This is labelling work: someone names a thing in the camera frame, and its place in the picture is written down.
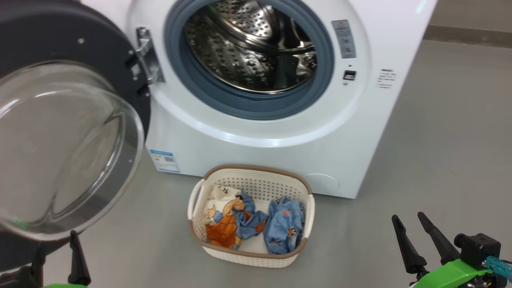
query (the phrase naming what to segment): gray floor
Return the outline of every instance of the gray floor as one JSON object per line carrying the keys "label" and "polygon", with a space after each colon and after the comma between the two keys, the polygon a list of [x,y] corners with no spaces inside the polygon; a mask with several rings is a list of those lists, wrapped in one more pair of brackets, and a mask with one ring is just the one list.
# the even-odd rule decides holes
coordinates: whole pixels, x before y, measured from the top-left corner
{"label": "gray floor", "polygon": [[[406,287],[391,216],[429,263],[439,256],[416,218],[449,239],[486,233],[512,260],[512,50],[422,43],[356,200],[317,195],[312,236],[288,268],[207,255],[189,235],[197,178],[158,173],[146,155],[119,203],[81,236],[91,287]],[[68,247],[45,283],[66,282]]]}

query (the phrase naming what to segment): teal connector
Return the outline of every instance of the teal connector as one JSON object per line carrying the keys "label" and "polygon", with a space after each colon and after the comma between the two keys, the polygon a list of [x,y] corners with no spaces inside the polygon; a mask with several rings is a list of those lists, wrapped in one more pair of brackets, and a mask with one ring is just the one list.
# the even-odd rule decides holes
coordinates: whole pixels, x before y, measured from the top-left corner
{"label": "teal connector", "polygon": [[494,256],[487,257],[485,261],[485,267],[491,270],[492,272],[507,278],[510,282],[512,282],[512,266],[501,261],[500,259]]}

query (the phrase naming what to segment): gray sticker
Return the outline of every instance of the gray sticker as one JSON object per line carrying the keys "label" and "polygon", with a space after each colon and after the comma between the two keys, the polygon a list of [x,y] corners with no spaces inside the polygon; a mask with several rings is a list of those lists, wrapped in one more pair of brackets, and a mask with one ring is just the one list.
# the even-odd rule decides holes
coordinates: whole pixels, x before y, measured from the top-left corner
{"label": "gray sticker", "polygon": [[355,58],[354,38],[348,20],[337,20],[332,22],[332,27],[338,37],[339,47],[342,50],[342,58]]}

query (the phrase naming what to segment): washing machine door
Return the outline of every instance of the washing machine door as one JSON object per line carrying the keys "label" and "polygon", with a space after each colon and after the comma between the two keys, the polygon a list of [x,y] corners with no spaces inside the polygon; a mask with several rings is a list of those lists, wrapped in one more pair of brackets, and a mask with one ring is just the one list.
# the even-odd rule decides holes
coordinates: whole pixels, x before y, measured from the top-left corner
{"label": "washing machine door", "polygon": [[69,0],[0,0],[0,39],[0,227],[62,239],[134,176],[146,72],[114,24]]}

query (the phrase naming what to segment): brown baseboard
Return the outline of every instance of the brown baseboard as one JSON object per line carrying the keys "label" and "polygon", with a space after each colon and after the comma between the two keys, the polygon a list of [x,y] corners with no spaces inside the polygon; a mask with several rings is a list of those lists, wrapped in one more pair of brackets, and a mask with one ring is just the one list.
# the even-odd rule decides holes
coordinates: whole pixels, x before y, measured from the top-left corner
{"label": "brown baseboard", "polygon": [[512,48],[512,33],[428,25],[425,40]]}

